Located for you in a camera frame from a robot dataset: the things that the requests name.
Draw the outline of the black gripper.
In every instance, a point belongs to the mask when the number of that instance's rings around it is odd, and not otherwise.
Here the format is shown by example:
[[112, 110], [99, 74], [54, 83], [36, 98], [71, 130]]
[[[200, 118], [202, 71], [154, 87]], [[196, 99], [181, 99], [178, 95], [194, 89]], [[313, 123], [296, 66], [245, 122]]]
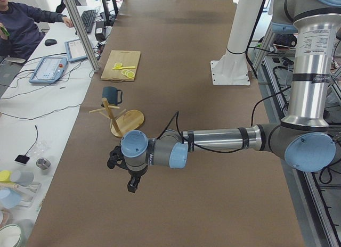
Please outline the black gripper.
[[127, 190], [131, 193], [135, 193], [138, 189], [138, 185], [140, 182], [141, 177], [147, 172], [147, 168], [144, 167], [139, 171], [133, 171], [128, 169], [128, 173], [130, 174], [131, 178], [127, 184]]

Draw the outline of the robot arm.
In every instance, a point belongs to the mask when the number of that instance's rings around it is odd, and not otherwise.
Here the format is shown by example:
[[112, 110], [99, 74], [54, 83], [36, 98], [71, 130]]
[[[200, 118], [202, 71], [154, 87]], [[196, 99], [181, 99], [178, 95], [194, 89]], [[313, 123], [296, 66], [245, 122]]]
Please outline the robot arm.
[[315, 172], [335, 157], [336, 145], [323, 118], [331, 79], [332, 49], [340, 26], [340, 0], [274, 0], [273, 30], [297, 33], [288, 114], [279, 124], [214, 130], [165, 129], [148, 138], [139, 130], [126, 133], [108, 160], [131, 175], [137, 190], [148, 166], [183, 168], [189, 152], [200, 148], [217, 153], [243, 149], [267, 151], [303, 172]]

